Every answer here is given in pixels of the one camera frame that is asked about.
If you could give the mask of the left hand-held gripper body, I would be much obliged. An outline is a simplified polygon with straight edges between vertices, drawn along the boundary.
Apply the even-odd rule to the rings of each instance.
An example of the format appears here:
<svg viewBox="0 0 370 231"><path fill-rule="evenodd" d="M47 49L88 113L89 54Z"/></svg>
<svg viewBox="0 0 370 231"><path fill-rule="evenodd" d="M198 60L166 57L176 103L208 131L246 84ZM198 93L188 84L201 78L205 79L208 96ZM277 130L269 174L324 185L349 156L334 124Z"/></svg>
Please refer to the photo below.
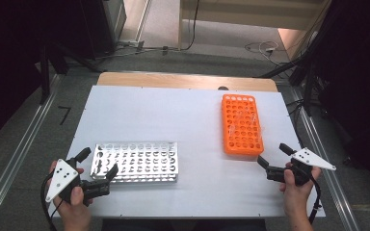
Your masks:
<svg viewBox="0 0 370 231"><path fill-rule="evenodd" d="M81 160L71 158L69 160L59 159L55 169L49 174L51 184L45 196L46 202L52 202L53 199L59 196L67 203L70 202L71 191L75 187L80 187L84 194L84 204L89 205L89 200L108 195L110 193L110 180L81 180L80 173L77 171L77 164Z"/></svg>

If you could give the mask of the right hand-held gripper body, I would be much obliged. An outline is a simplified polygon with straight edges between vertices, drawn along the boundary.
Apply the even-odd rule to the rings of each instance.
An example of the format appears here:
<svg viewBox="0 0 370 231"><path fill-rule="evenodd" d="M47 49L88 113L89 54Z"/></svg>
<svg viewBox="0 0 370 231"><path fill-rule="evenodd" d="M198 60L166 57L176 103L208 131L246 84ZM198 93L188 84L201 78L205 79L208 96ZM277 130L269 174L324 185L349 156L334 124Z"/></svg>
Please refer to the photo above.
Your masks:
<svg viewBox="0 0 370 231"><path fill-rule="evenodd" d="M297 186L302 186L310 180L310 175L313 167L324 168L328 170L336 170L336 166L327 162L308 148L303 148L292 154L290 163L291 170L295 175L295 183ZM272 167L269 165L268 170L265 170L268 180L284 182L284 167Z"/></svg>

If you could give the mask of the orange plastic test tube rack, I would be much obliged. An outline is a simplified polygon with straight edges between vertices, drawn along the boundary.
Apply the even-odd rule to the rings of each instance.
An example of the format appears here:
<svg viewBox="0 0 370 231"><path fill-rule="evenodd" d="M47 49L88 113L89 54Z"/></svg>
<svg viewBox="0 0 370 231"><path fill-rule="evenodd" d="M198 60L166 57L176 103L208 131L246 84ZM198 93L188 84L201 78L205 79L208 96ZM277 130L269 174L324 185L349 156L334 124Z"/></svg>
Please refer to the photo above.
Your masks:
<svg viewBox="0 0 370 231"><path fill-rule="evenodd" d="M222 124L223 124L223 141L226 154L250 155L257 156L264 151L262 135L260 137L248 136L230 136L227 133L225 116L230 110L247 109L255 111L259 117L255 98L251 95L244 94L224 94L222 98Z"/></svg>

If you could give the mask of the clear test tube rack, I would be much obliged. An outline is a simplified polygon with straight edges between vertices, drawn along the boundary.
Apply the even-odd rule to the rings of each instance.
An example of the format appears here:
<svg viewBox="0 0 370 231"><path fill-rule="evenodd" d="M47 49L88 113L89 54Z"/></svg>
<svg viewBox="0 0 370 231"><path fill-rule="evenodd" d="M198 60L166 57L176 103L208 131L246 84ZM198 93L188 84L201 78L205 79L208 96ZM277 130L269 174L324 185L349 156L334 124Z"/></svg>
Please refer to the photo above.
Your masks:
<svg viewBox="0 0 370 231"><path fill-rule="evenodd" d="M95 146L91 178L105 179L118 167L115 183L176 182L178 150L174 141L119 141Z"/></svg>

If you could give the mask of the group of clear test tubes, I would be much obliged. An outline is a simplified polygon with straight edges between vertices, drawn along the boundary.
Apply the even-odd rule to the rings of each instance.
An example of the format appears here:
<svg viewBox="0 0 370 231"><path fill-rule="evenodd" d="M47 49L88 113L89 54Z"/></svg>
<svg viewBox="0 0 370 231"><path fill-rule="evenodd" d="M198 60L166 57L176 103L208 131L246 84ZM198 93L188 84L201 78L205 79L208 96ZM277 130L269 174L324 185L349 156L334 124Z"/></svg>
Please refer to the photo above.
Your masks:
<svg viewBox="0 0 370 231"><path fill-rule="evenodd" d="M260 137L261 127L259 117L255 111L247 109L230 110L225 116L227 133L230 136Z"/></svg>

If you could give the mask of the person's left hand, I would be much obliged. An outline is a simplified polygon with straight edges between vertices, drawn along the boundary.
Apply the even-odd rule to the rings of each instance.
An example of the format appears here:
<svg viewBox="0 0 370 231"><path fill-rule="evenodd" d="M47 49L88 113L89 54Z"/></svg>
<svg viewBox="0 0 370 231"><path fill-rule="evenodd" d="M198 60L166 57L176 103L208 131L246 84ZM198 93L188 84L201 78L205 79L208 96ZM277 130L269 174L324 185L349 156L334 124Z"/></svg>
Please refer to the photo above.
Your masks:
<svg viewBox="0 0 370 231"><path fill-rule="evenodd" d="M84 193L81 187L76 186L72 189L69 203L61 203L61 198L56 196L53 202L58 206L58 213L62 221L92 219L92 215L88 207L83 203Z"/></svg>

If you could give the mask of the person's right hand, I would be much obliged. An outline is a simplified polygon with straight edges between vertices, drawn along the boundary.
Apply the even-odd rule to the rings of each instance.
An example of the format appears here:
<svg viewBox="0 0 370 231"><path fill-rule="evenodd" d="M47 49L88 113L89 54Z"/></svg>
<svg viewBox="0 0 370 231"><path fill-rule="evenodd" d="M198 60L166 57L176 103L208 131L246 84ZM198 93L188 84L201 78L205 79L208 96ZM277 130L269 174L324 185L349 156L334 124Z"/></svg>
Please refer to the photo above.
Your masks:
<svg viewBox="0 0 370 231"><path fill-rule="evenodd" d="M302 186L295 183L295 175L291 170L292 164L286 164L284 182L279 185L283 193L283 207L289 218L307 218L307 200L312 191L313 183L308 181Z"/></svg>

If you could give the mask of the white work board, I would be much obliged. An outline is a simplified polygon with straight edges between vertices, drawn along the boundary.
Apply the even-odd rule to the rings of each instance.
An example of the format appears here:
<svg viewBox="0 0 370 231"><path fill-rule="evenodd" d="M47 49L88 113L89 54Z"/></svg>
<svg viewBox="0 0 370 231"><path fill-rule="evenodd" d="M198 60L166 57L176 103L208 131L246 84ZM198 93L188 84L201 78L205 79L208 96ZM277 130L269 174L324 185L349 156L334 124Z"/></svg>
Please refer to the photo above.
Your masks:
<svg viewBox="0 0 370 231"><path fill-rule="evenodd" d="M90 210L101 218L283 216L278 183L248 156L224 152L220 90L94 86L69 156L116 141L174 141L174 183L115 184Z"/></svg>

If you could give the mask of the dark curtain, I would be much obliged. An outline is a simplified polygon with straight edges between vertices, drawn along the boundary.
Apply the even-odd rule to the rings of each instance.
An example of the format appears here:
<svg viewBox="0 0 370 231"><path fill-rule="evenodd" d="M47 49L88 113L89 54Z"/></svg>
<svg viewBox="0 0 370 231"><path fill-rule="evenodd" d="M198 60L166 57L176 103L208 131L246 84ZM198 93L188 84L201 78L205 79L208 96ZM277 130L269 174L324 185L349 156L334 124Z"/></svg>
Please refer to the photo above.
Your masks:
<svg viewBox="0 0 370 231"><path fill-rule="evenodd" d="M332 0L315 53L328 85L320 101L346 133L344 149L370 171L370 0Z"/></svg>
<svg viewBox="0 0 370 231"><path fill-rule="evenodd" d="M0 0L0 130L42 85L36 67L46 56L55 70L68 70L61 50L60 20L75 0Z"/></svg>

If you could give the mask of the wooden table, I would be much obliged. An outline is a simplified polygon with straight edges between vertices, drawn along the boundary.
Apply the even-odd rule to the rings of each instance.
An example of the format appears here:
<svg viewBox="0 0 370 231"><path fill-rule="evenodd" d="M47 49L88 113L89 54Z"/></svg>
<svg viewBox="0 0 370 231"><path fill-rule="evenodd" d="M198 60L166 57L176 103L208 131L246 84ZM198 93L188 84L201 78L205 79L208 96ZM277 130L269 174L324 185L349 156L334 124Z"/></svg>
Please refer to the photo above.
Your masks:
<svg viewBox="0 0 370 231"><path fill-rule="evenodd" d="M218 87L225 86L228 87L228 90L278 91L277 85L272 79L151 72L104 72L98 77L97 84L99 86L192 90L217 90Z"/></svg>

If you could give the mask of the dark metal cabinet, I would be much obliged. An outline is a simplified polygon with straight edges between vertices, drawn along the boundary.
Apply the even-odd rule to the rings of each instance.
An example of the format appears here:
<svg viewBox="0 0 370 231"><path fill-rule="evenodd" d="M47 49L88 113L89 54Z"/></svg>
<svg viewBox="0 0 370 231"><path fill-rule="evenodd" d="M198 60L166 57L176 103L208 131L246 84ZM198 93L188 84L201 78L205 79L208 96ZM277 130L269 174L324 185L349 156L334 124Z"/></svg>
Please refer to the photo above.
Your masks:
<svg viewBox="0 0 370 231"><path fill-rule="evenodd" d="M89 57L115 51L126 20L123 0L80 0L89 36Z"/></svg>

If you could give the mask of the light wooden shelf unit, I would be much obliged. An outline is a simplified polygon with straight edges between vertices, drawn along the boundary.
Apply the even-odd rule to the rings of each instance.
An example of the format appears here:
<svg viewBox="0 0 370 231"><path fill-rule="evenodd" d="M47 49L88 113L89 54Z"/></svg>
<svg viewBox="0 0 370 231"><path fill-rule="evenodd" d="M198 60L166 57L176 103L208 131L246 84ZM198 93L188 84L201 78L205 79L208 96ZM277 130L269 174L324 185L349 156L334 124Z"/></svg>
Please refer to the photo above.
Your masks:
<svg viewBox="0 0 370 231"><path fill-rule="evenodd" d="M180 0L178 46L182 46L182 22L194 15L198 20L281 28L284 46L296 52L305 35L323 20L331 0Z"/></svg>

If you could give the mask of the aluminium floor rail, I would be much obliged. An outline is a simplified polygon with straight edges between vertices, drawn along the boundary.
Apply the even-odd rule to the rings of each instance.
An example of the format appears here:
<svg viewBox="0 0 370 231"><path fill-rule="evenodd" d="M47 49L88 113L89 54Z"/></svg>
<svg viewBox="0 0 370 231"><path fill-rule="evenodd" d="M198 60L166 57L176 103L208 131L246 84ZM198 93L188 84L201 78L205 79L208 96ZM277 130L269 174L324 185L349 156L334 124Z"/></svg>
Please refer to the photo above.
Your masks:
<svg viewBox="0 0 370 231"><path fill-rule="evenodd" d="M301 88L291 87L290 85L287 85L287 87L289 88L291 98L300 105L292 115L294 128L301 147L308 147L325 160L330 161L329 153L314 123L315 114L308 115L304 108L304 96L302 95ZM324 170L323 175L331 196L331 201L340 217L344 230L360 231L355 214L337 177L337 171Z"/></svg>
<svg viewBox="0 0 370 231"><path fill-rule="evenodd" d="M54 98L58 92L59 85L64 79L63 75L55 74L50 80L49 87L52 91L47 95L46 99L37 106L34 110L33 117L28 123L26 130L24 131L21 140L13 151L11 158L8 160L2 174L0 175L0 206L4 201L11 184L18 171L20 170L21 164L23 163L31 144L33 143L42 123L45 119Z"/></svg>

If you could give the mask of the black metal stand post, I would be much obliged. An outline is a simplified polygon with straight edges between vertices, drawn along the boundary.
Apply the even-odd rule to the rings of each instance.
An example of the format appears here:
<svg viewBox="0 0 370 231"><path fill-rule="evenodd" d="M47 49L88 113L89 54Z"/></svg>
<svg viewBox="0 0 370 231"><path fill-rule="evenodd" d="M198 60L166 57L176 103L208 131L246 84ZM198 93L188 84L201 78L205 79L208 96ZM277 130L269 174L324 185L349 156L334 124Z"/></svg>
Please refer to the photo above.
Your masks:
<svg viewBox="0 0 370 231"><path fill-rule="evenodd" d="M41 74L40 104L43 105L48 96L50 95L49 65L46 54L46 46L44 44L40 47L40 74Z"/></svg>

